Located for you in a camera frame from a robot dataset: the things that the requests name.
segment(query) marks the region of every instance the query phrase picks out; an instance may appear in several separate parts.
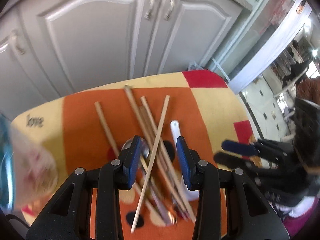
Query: table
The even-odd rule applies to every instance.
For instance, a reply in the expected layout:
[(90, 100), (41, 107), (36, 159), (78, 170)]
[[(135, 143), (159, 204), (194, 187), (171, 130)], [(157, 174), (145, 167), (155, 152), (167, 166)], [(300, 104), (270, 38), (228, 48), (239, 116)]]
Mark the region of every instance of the table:
[[(96, 101), (101, 103), (119, 148), (134, 135), (143, 137), (123, 90), (124, 85), (133, 88), (132, 92), (138, 103), (141, 96), (146, 97), (156, 123), (160, 119), (164, 97), (170, 95), (162, 138), (173, 143), (170, 122), (178, 120), (181, 134), (189, 148), (196, 150), (208, 162), (214, 163), (213, 154), (222, 151), (223, 140), (249, 143), (253, 137), (250, 122), (236, 95), (220, 76), (208, 70), (161, 74), (108, 84), (45, 103), (20, 114), (13, 121), (20, 131), (53, 154), (59, 171), (57, 188), (74, 169), (100, 168), (114, 158), (94, 107)], [(42, 118), (43, 122), (40, 125), (26, 125), (30, 118)], [(173, 165), (180, 172), (177, 158)], [(191, 221), (179, 219), (175, 226), (163, 227), (145, 207), (141, 210), (144, 226), (131, 234), (125, 216), (128, 212), (135, 211), (139, 196), (133, 189), (121, 191), (119, 195), (126, 240), (191, 239), (194, 228)], [(23, 208), (29, 223), (32, 223), (35, 213), (48, 199), (44, 198)], [(191, 205), (196, 212), (197, 201)], [(221, 233), (224, 235), (227, 224), (223, 191), (221, 217)]]

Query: brown jacket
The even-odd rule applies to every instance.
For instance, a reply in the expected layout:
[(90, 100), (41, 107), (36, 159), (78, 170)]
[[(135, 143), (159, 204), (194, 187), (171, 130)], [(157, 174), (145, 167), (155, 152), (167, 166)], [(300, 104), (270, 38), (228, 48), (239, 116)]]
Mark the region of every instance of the brown jacket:
[(306, 79), (297, 86), (297, 98), (320, 105), (320, 77)]

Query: metal handle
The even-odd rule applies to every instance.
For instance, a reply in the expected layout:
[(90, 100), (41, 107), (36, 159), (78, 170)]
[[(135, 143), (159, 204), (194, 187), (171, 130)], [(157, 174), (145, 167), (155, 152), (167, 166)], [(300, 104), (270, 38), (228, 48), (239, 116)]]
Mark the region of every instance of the metal handle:
[(168, 21), (170, 19), (170, 16), (171, 16), (173, 8), (174, 8), (174, 2), (175, 2), (175, 0), (170, 0), (170, 7), (169, 7), (167, 13), (164, 16), (164, 19), (166, 21)]
[(155, 5), (155, 0), (150, 0), (149, 10), (146, 12), (144, 16), (145, 19), (150, 20), (154, 5)]
[(25, 54), (25, 49), (23, 49), (18, 41), (18, 37), (19, 37), (19, 34), (16, 30), (13, 30), (11, 33), (10, 33), (10, 40), (12, 42), (12, 44), (14, 45), (14, 47), (16, 48), (16, 50), (21, 54)]

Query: white cabinet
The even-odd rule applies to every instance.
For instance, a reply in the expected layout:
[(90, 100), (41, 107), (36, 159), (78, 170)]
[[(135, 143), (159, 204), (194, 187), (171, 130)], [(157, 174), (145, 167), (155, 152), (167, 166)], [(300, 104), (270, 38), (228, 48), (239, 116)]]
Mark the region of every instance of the white cabinet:
[(12, 120), (58, 97), (27, 44), (17, 10), (11, 9), (0, 20), (0, 112)]
[(163, 0), (144, 75), (204, 66), (241, 10), (232, 0)]
[(19, 11), (39, 62), (64, 96), (142, 76), (159, 1), (24, 0)]

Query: transparent plastic cup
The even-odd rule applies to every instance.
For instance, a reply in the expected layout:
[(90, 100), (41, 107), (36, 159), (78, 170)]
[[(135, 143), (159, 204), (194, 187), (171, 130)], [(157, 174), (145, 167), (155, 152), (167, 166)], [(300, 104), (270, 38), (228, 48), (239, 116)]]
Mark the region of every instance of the transparent plastic cup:
[(57, 185), (54, 158), (0, 115), (0, 206), (7, 211), (50, 194)]

